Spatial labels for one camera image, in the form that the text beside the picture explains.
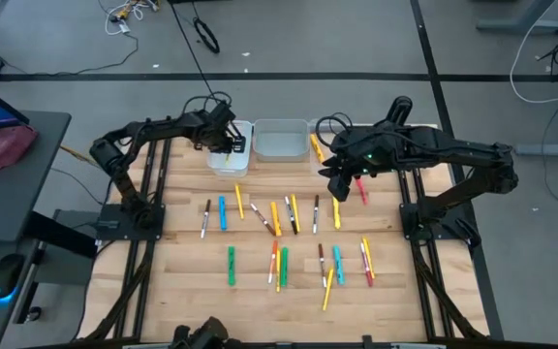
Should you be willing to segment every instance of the marker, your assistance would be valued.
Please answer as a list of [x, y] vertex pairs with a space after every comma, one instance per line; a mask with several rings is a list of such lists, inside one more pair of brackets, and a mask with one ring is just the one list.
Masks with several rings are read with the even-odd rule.
[[281, 223], [279, 222], [279, 214], [277, 214], [277, 204], [275, 202], [270, 203], [270, 211], [272, 212], [272, 223], [275, 226], [277, 237], [281, 237]]
[[251, 208], [253, 209], [253, 211], [256, 212], [256, 215], [258, 216], [258, 218], [260, 218], [260, 220], [262, 221], [262, 223], [263, 223], [264, 225], [266, 225], [266, 228], [268, 229], [268, 231], [269, 231], [274, 237], [276, 237], [277, 234], [275, 233], [275, 230], [272, 229], [272, 227], [270, 226], [270, 224], [268, 224], [268, 221], [267, 221], [266, 218], [264, 218], [264, 217], [262, 216], [262, 214], [258, 211], [258, 208], [257, 208], [255, 205], [253, 205], [253, 204], [250, 204], [250, 205], [251, 205]]
[[277, 240], [272, 243], [272, 255], [270, 257], [270, 269], [268, 270], [268, 283], [272, 283], [272, 272], [275, 268], [275, 259], [277, 258]]
[[318, 233], [318, 202], [320, 195], [316, 195], [316, 202], [314, 203], [314, 234]]
[[208, 215], [210, 214], [210, 199], [205, 202], [205, 212], [203, 213], [203, 223], [201, 223], [201, 238], [205, 236], [205, 228], [208, 226]]
[[322, 311], [326, 311], [328, 297], [330, 296], [330, 285], [333, 283], [333, 267], [328, 271], [328, 283], [326, 284], [325, 302], [322, 304]]
[[322, 150], [320, 149], [320, 145], [318, 144], [318, 139], [316, 138], [316, 135], [310, 134], [309, 139], [311, 140], [311, 145], [313, 145], [314, 150], [316, 150], [316, 155], [318, 156], [318, 160], [322, 164], [325, 161], [325, 155], [322, 153]]
[[281, 291], [281, 253], [279, 253], [279, 246], [277, 246], [277, 293]]
[[221, 214], [221, 230], [227, 231], [228, 229], [228, 219], [225, 216], [225, 197], [219, 197], [219, 212]]
[[292, 199], [292, 207], [294, 208], [294, 221], [296, 222], [296, 231], [300, 233], [300, 224], [298, 223], [298, 205], [296, 204], [296, 195], [290, 196]]
[[236, 190], [236, 199], [238, 200], [238, 210], [240, 211], [240, 219], [244, 219], [244, 211], [242, 210], [242, 198], [240, 198], [240, 187], [238, 183], [234, 185]]
[[335, 257], [335, 266], [337, 267], [337, 283], [343, 285], [346, 283], [346, 280], [344, 280], [344, 269], [341, 265], [341, 253], [339, 252], [339, 246], [337, 245], [333, 246], [333, 257]]
[[367, 278], [367, 285], [369, 287], [374, 286], [374, 280], [372, 280], [372, 275], [369, 273], [369, 266], [367, 265], [367, 256], [365, 255], [365, 245], [363, 242], [360, 244], [360, 254], [363, 257], [363, 266], [365, 267], [365, 278]]
[[367, 264], [369, 265], [369, 273], [372, 275], [372, 279], [376, 278], [376, 273], [374, 273], [374, 265], [372, 264], [372, 255], [369, 252], [369, 240], [363, 237], [363, 245], [365, 245], [365, 256], [367, 256]]
[[281, 286], [288, 286], [288, 247], [281, 250]]
[[367, 205], [367, 194], [365, 193], [365, 186], [363, 186], [363, 181], [359, 178], [356, 180], [356, 186], [360, 192], [360, 198], [363, 200], [363, 204]]
[[339, 202], [333, 198], [333, 217], [335, 218], [335, 229], [341, 228], [341, 217], [339, 216]]
[[236, 284], [235, 248], [233, 246], [228, 247], [228, 273], [228, 283], [233, 286]]
[[292, 230], [294, 230], [294, 234], [298, 234], [298, 229], [296, 228], [296, 222], [295, 222], [295, 215], [292, 212], [292, 207], [290, 206], [290, 199], [288, 199], [288, 197], [285, 197], [286, 199], [286, 207], [288, 208], [288, 215], [290, 216], [290, 224], [292, 224]]
[[325, 252], [322, 250], [321, 243], [318, 243], [318, 255], [320, 255], [320, 271], [322, 272], [322, 286], [326, 287]]

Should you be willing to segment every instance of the wooden table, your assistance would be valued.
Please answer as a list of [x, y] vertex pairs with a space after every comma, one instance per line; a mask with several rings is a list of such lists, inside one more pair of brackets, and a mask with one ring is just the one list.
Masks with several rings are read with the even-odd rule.
[[[159, 144], [156, 168], [161, 148]], [[146, 154], [142, 152], [130, 170], [136, 185], [140, 185]], [[401, 196], [396, 174], [363, 179], [369, 197], [367, 206], [353, 185], [349, 199], [340, 205], [342, 227], [337, 231], [327, 180], [317, 174], [321, 165], [313, 151], [310, 159], [301, 163], [258, 162], [252, 152], [249, 172], [243, 178], [215, 175], [206, 166], [206, 156], [206, 151], [195, 151], [186, 140], [173, 140], [164, 195], [165, 232], [156, 245], [142, 341], [171, 341], [176, 326], [196, 328], [209, 316], [221, 320], [232, 337], [249, 342], [355, 342], [364, 334], [372, 334], [375, 341], [425, 340], [411, 250], [403, 238], [398, 213]], [[430, 195], [451, 186], [446, 165], [423, 170], [422, 177]], [[233, 190], [236, 182], [242, 192], [244, 220], [240, 220]], [[415, 198], [411, 178], [409, 182]], [[292, 232], [283, 202], [284, 196], [292, 193], [298, 203], [298, 236]], [[319, 231], [313, 235], [317, 194], [321, 198]], [[226, 198], [226, 232], [220, 229], [219, 195]], [[205, 239], [200, 239], [207, 199], [212, 200], [208, 232]], [[117, 201], [117, 193], [112, 200]], [[290, 249], [289, 286], [279, 294], [274, 282], [267, 283], [273, 237], [249, 207], [254, 203], [271, 221], [272, 201], [278, 205], [283, 230], [279, 244]], [[370, 240], [376, 272], [373, 288], [367, 287], [363, 274], [359, 252], [362, 236]], [[318, 261], [319, 242], [325, 250], [326, 270], [332, 263], [331, 246], [341, 248], [346, 277], [344, 286], [333, 283], [326, 312], [322, 311], [325, 290]], [[96, 328], [119, 296], [128, 244], [114, 243], [96, 261], [80, 336]], [[227, 273], [230, 245], [235, 247], [233, 287], [228, 285]], [[437, 246], [449, 295], [473, 326], [487, 333], [465, 244], [444, 240], [437, 241]], [[431, 291], [429, 294], [437, 334], [443, 335], [438, 304]], [[125, 333], [131, 331], [136, 301], [137, 296], [133, 296]]]

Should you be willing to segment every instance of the black desk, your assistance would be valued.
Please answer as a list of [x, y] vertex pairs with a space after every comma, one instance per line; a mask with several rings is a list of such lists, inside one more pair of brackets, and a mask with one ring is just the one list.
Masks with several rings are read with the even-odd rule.
[[[18, 163], [0, 171], [0, 259], [15, 251], [26, 257], [15, 296], [8, 302], [0, 302], [0, 340], [27, 273], [36, 261], [37, 238], [61, 245], [68, 243], [67, 238], [75, 235], [74, 231], [65, 227], [62, 230], [63, 226], [33, 212], [71, 117], [61, 112], [27, 111], [23, 114], [29, 117], [31, 126], [38, 131], [39, 136]], [[49, 241], [51, 236], [59, 240]], [[83, 237], [94, 244], [93, 238]]]

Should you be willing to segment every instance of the gray floor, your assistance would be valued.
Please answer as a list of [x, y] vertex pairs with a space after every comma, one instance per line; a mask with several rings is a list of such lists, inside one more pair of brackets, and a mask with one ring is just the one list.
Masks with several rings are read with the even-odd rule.
[[[114, 0], [104, 3], [119, 5]], [[509, 72], [521, 37], [478, 32], [474, 25], [478, 17], [518, 15], [528, 1], [420, 3], [439, 73]], [[189, 5], [177, 9], [193, 15]], [[222, 45], [221, 54], [213, 55], [194, 43], [207, 72], [427, 72], [407, 1], [232, 0], [202, 2], [198, 9]], [[558, 2], [547, 17], [558, 19]], [[0, 54], [27, 72], [74, 71], [118, 61], [134, 43], [109, 37], [103, 26], [103, 13], [94, 0], [11, 0], [0, 17]], [[146, 12], [143, 21], [133, 19], [130, 26], [139, 38], [139, 52], [125, 65], [101, 73], [196, 72], [169, 9]], [[194, 30], [185, 27], [195, 37]], [[557, 42], [555, 36], [531, 38], [517, 72], [545, 74], [547, 63], [534, 57]], [[314, 118], [343, 111], [357, 122], [375, 121], [384, 117], [395, 96], [405, 94], [415, 103], [411, 121], [439, 123], [429, 82], [211, 84], [233, 96], [233, 110], [242, 119]], [[518, 89], [534, 99], [558, 96], [558, 83], [519, 83]], [[444, 82], [443, 90], [456, 136], [486, 143], [538, 143], [557, 107], [526, 104], [507, 82]], [[203, 93], [199, 81], [0, 82], [0, 96], [18, 109], [69, 112], [73, 121], [64, 144], [80, 150], [128, 121], [176, 114], [188, 97]], [[558, 119], [548, 139], [558, 142]], [[558, 343], [558, 203], [545, 190], [540, 158], [514, 160], [518, 188], [507, 196], [483, 196], [474, 202], [498, 312], [506, 339]], [[58, 155], [55, 167], [75, 174], [96, 196], [103, 195], [105, 175], [66, 154]], [[558, 194], [558, 159], [548, 160], [548, 177]], [[69, 178], [51, 173], [36, 209], [52, 214], [55, 208], [98, 209]], [[42, 325], [10, 329], [4, 347], [18, 346], [17, 340], [62, 342], [73, 335], [82, 288], [48, 286], [40, 295], [37, 303], [46, 304], [50, 316]]]

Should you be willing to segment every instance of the plastic container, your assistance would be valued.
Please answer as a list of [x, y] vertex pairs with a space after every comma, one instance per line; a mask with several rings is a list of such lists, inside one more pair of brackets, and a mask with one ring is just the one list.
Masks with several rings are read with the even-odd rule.
[[300, 162], [309, 157], [309, 125], [300, 119], [258, 120], [253, 149], [260, 161]]
[[209, 153], [206, 163], [214, 173], [222, 176], [242, 177], [249, 170], [249, 156], [251, 155], [251, 142], [253, 141], [253, 125], [249, 121], [235, 120], [234, 126], [240, 134], [247, 139], [244, 152], [231, 154]]

